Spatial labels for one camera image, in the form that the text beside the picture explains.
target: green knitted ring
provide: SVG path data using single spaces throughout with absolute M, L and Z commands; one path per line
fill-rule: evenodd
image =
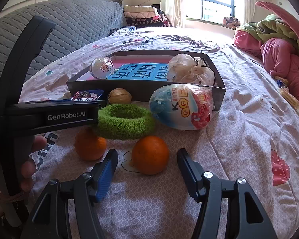
M 134 104 L 112 104 L 98 112 L 96 132 L 107 139 L 141 138 L 154 128 L 150 111 Z

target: human hand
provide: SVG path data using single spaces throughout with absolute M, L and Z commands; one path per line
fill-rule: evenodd
M 31 152 L 39 151 L 47 145 L 47 140 L 45 137 L 42 136 L 36 136 L 31 148 Z M 21 174 L 24 177 L 24 180 L 20 183 L 20 188 L 24 192 L 29 192 L 33 187 L 33 180 L 31 176 L 35 173 L 36 166 L 34 161 L 29 158 L 22 166 L 21 166 Z M 3 210 L 0 206 L 0 216 L 2 216 Z

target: plastic wrapper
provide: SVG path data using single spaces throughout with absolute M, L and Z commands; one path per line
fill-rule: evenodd
M 106 79 L 113 71 L 114 64 L 109 57 L 96 58 L 90 66 L 90 73 L 95 79 Z
M 197 130 L 210 122 L 214 101 L 211 87 L 171 84 L 152 94 L 149 107 L 153 117 L 169 127 Z
M 277 81 L 277 84 L 279 88 L 288 88 L 288 86 L 280 80 Z
M 103 90 L 77 91 L 71 100 L 75 102 L 96 101 L 103 93 Z
M 203 58 L 192 58 L 187 54 L 178 54 L 168 63 L 167 80 L 213 86 L 215 74 Z
M 275 76 L 274 77 L 276 80 L 280 80 L 280 81 L 282 81 L 285 85 L 289 85 L 289 81 L 287 80 L 287 79 L 284 79 L 284 78 L 281 78 L 281 77 L 279 77 L 279 76 Z
M 281 96 L 296 110 L 299 106 L 299 101 L 291 95 L 288 88 L 282 87 L 278 89 Z

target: screw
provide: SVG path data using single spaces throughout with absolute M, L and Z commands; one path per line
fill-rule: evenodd
M 56 184 L 57 182 L 58 182 L 57 179 L 52 179 L 52 180 L 49 181 L 50 185 L 54 185 L 54 184 Z
M 239 178 L 239 179 L 238 179 L 238 182 L 239 182 L 240 184 L 245 184 L 245 183 L 246 183 L 246 180 L 245 180 L 244 178 Z
M 211 177 L 213 177 L 213 174 L 211 172 L 204 172 L 204 176 L 210 179 Z
M 85 172 L 84 174 L 82 174 L 82 176 L 84 179 L 89 179 L 92 177 L 91 173 L 89 173 L 89 172 Z

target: bedsheet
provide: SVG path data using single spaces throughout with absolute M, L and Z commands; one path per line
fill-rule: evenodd
M 196 29 L 143 28 L 117 31 L 86 45 L 31 77 L 21 101 L 66 94 L 65 82 L 97 56 L 134 49 L 178 49 L 209 55 L 227 87 L 222 107 L 200 131 L 180 131 L 157 123 L 155 135 L 170 150 L 168 167 L 144 176 L 128 167 L 136 140 L 109 140 L 119 163 L 107 197 L 95 208 L 106 238 L 190 238 L 200 204 L 188 195 L 176 153 L 186 148 L 193 160 L 222 179 L 244 177 L 268 213 L 279 239 L 291 238 L 299 226 L 299 110 L 277 92 L 277 83 L 259 59 L 240 51 L 225 36 Z M 43 134 L 44 150 L 31 155 L 37 164 L 33 203 L 49 179 L 75 179 L 96 162 L 80 160 L 73 143 L 83 127 Z M 227 203 L 222 204 L 218 238 L 223 238 Z M 73 238 L 79 238 L 70 202 Z

